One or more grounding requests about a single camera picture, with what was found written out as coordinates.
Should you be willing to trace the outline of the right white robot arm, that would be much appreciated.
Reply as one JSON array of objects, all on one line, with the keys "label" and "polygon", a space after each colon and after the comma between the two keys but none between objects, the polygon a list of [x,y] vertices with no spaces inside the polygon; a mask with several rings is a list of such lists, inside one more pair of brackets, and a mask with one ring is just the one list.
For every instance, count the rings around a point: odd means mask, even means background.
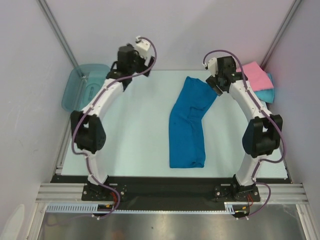
[{"label": "right white robot arm", "polygon": [[230,94],[248,122],[242,137],[245,154],[241,166],[229,186],[215,187],[216,201],[244,202],[249,196],[258,198],[256,175],[264,159],[280,146],[283,119],[263,106],[244,71],[237,71],[232,56],[213,57],[203,65],[210,72],[206,83],[218,96]]}]

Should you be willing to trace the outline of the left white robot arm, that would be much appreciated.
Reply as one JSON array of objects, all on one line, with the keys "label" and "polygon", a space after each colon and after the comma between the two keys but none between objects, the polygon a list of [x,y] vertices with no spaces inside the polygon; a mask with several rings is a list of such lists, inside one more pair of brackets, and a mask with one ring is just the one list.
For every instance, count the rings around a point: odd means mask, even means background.
[{"label": "left white robot arm", "polygon": [[119,47],[117,59],[106,74],[101,89],[82,110],[74,110],[70,115],[71,149],[85,159],[88,173],[86,193],[93,194],[95,200],[113,198],[114,203],[121,200],[119,192],[106,183],[108,173],[98,164],[97,153],[107,140],[102,119],[133,78],[150,75],[157,60],[156,54],[149,56],[150,49],[154,50],[155,45],[144,37],[137,38],[134,45],[128,43]]}]

